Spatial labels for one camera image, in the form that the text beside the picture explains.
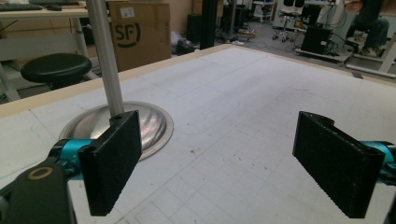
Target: metal pole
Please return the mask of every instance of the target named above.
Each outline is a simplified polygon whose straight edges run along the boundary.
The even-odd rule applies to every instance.
[[[217,10],[218,10],[217,0],[203,1],[200,49],[208,49],[215,46]]]
[[[233,27],[235,26],[236,2],[237,2],[236,0],[233,0],[233,9],[231,11],[230,33],[228,34],[228,40],[233,39]]]
[[[124,112],[119,73],[116,64],[105,0],[87,0],[87,9],[92,24],[92,34],[98,53],[102,78],[105,85],[108,109],[114,117]]]

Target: chair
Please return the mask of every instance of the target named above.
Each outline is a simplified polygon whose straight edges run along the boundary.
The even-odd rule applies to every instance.
[[[84,53],[80,42],[78,34],[74,33],[2,39],[1,52],[7,53],[0,52],[0,62],[35,58],[22,68],[22,77],[35,83],[49,83],[53,90],[59,89],[80,82],[83,77],[98,78],[91,72],[92,65],[88,58],[75,53],[66,53],[81,50],[87,55],[86,49]],[[0,81],[10,101],[21,99],[2,64],[0,64]]]
[[[286,42],[289,40],[290,42],[294,41],[294,32],[290,32],[287,30],[288,24],[290,22],[291,18],[297,18],[302,15],[303,12],[303,6],[304,6],[304,0],[284,0],[283,1],[283,7],[279,10],[279,16],[283,17],[285,22],[283,25],[283,29],[281,31],[274,31],[273,34],[273,40],[276,40],[279,38],[279,36],[282,36],[282,42]]]
[[[33,59],[21,68],[24,79],[48,83],[52,90],[79,83],[92,69],[91,61],[82,55],[56,53]]]

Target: table leg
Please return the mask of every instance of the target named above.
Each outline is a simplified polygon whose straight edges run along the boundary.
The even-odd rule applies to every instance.
[[[84,32],[82,31],[81,23],[79,22],[79,18],[74,18],[73,23],[75,25],[75,30],[77,34],[77,42],[78,48],[81,50],[81,54],[87,58],[90,58],[88,55],[87,44],[85,43],[84,39]],[[99,78],[95,73],[92,71],[85,75],[89,79],[96,79]]]
[[[17,90],[14,88],[12,83],[9,81],[2,64],[0,64],[0,81],[4,86],[5,94],[9,101],[16,101],[16,100],[21,99]]]
[[[396,35],[394,35],[393,38],[390,40],[389,48],[387,48],[387,50],[384,52],[383,58],[384,58],[383,62],[381,63],[381,66],[379,67],[378,70],[368,69],[368,68],[355,66],[355,65],[351,65],[351,64],[347,64],[346,67],[355,69],[355,70],[359,70],[362,72],[372,73],[372,74],[379,75],[382,77],[396,78],[395,74],[389,73],[389,69],[392,66],[394,60],[396,59]]]

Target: cardboard box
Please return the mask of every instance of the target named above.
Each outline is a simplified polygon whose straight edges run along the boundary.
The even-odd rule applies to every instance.
[[[119,72],[171,58],[169,4],[108,4]]]
[[[194,0],[192,2],[192,14],[202,15],[202,2],[203,0]],[[222,17],[224,0],[218,0],[217,16]]]

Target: person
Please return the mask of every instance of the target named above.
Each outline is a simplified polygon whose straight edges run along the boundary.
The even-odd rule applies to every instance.
[[[381,0],[354,0],[346,4],[346,12],[356,14],[354,25],[359,30],[368,30],[361,54],[379,57],[388,39],[389,22],[379,17]]]

